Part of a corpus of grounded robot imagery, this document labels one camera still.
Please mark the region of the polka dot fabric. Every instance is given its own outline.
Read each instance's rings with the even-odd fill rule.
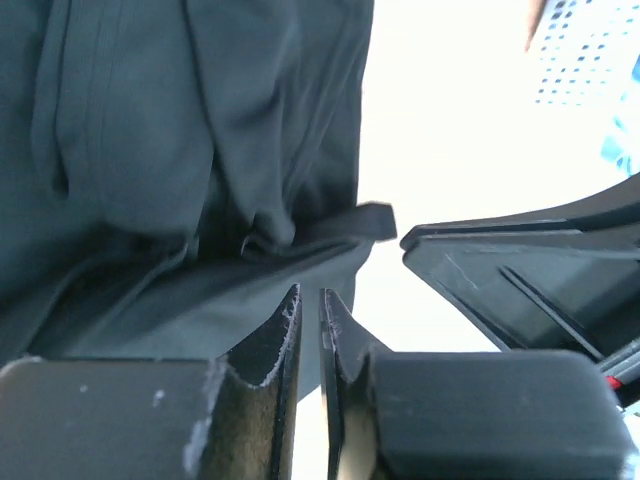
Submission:
[[[549,0],[531,54],[538,57],[535,102],[615,102],[640,53],[640,0]]]

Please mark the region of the dark green fabric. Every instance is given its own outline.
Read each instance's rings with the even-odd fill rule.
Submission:
[[[0,360],[215,357],[293,283],[351,306],[370,0],[0,3]]]

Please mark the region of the black plastic part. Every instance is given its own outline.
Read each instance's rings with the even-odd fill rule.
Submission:
[[[345,402],[364,401],[359,397],[349,398],[347,387],[362,371],[372,349],[391,350],[356,322],[340,297],[331,290],[322,290],[320,293],[320,348],[321,387],[329,428],[327,478],[336,480],[339,478],[338,466],[345,441],[345,411],[349,410]],[[348,454],[345,458],[355,457],[359,458],[359,455]]]
[[[322,295],[330,480],[632,478],[636,447],[584,356],[394,353]]]
[[[0,372],[0,478],[291,476],[298,287],[211,362],[26,358]]]
[[[640,376],[629,361],[640,339],[638,191],[634,176],[557,208],[418,226],[401,242],[404,262],[499,348],[573,350],[631,382]]]

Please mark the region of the white dotted fabric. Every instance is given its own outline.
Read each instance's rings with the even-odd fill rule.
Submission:
[[[619,99],[640,53],[640,0],[549,0],[530,53],[535,102],[584,106]]]

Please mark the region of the overexposed background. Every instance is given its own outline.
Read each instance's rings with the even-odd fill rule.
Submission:
[[[378,0],[364,83],[360,201],[394,206],[399,235],[420,223],[551,207],[622,177],[598,156],[602,112],[531,101],[527,0]],[[354,316],[395,350],[495,347],[377,246]],[[298,406],[294,479],[326,479],[319,391]]]

